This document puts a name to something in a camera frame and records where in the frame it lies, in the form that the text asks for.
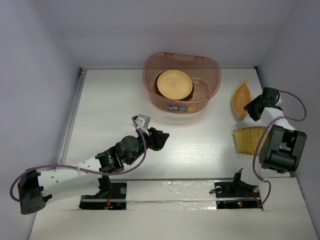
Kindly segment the leaf shaped yellow dish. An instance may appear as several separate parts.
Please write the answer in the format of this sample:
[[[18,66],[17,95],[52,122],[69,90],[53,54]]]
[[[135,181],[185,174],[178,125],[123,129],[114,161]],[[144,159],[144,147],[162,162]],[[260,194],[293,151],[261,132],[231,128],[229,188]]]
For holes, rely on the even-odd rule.
[[[232,96],[232,107],[240,120],[247,115],[244,107],[252,101],[252,95],[248,87],[248,79],[244,79],[243,83],[235,90]]]

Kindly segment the rectangular woven bamboo tray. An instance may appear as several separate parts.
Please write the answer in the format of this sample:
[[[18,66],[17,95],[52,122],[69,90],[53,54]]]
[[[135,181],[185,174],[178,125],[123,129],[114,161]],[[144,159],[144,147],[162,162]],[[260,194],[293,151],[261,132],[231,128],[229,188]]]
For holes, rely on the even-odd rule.
[[[233,131],[236,150],[240,154],[254,155],[265,126],[251,126]]]

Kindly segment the dark rimmed beige plate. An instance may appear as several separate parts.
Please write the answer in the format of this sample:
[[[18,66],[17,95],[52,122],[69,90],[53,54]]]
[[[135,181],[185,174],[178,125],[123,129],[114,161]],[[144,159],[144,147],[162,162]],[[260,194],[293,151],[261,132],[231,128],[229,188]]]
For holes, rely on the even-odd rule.
[[[159,77],[160,76],[157,76],[155,78],[155,80],[154,80],[154,90],[159,96],[170,99],[170,97],[167,97],[166,95],[163,95],[163,93],[159,90],[159,87],[158,87]],[[194,86],[192,85],[190,93],[188,95],[186,95],[185,97],[180,98],[179,101],[189,101],[189,100],[191,100],[193,98],[193,92],[194,92]]]

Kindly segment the round yellow plastic plate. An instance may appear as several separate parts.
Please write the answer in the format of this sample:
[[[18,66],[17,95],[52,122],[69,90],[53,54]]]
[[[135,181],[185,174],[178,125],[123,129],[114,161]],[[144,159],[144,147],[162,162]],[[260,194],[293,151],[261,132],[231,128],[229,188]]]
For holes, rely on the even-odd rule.
[[[157,86],[163,95],[171,100],[179,100],[192,90],[191,78],[180,70],[167,70],[159,75]]]

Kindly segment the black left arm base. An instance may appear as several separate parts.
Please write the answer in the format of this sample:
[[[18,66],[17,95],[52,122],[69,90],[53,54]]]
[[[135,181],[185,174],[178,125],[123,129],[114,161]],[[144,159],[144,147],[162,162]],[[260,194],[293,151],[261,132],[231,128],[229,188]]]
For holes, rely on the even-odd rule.
[[[94,195],[82,195],[79,208],[82,210],[126,210],[127,182],[111,182],[108,176],[98,179],[99,191]]]

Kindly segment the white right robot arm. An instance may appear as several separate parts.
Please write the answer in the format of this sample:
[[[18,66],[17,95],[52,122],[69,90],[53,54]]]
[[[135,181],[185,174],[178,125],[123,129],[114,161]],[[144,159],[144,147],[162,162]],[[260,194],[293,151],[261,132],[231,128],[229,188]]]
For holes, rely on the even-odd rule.
[[[253,121],[261,120],[266,124],[256,147],[260,150],[258,161],[261,168],[285,174],[293,173],[298,169],[307,141],[307,134],[296,130],[288,120],[304,121],[307,117],[307,109],[302,103],[304,116],[301,119],[285,116],[280,106],[281,93],[297,97],[288,91],[264,87],[262,94],[245,105],[243,109]]]

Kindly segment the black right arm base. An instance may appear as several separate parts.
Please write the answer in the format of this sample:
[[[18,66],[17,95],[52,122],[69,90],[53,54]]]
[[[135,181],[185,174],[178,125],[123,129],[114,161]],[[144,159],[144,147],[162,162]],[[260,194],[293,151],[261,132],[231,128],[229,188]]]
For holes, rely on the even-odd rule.
[[[242,181],[243,168],[238,170],[232,181],[219,181],[209,191],[216,197],[216,207],[223,209],[262,209],[262,200],[257,185]]]

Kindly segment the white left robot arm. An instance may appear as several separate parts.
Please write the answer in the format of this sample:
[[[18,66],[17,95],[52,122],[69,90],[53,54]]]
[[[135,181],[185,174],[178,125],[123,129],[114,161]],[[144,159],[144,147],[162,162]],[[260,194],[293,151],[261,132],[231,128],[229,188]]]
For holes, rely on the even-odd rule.
[[[112,191],[111,176],[119,176],[137,169],[145,160],[147,150],[160,151],[169,133],[154,127],[137,130],[138,136],[125,136],[115,146],[74,165],[56,164],[33,167],[18,177],[20,213],[29,215],[61,199],[89,195],[98,198]]]

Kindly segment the translucent brown plastic bin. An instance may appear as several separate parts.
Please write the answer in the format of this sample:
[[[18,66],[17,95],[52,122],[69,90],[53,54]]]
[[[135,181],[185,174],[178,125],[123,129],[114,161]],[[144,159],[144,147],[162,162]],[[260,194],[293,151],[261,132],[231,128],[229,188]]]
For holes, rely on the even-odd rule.
[[[221,69],[209,57],[157,52],[145,61],[142,79],[157,108],[193,114],[204,109],[218,92]]]

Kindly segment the white foam board front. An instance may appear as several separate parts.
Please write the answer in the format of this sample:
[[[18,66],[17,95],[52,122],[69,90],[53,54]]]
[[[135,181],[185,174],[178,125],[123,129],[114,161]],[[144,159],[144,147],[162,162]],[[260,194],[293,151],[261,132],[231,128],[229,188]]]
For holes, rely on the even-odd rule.
[[[315,240],[307,210],[67,210],[36,215],[32,240]]]

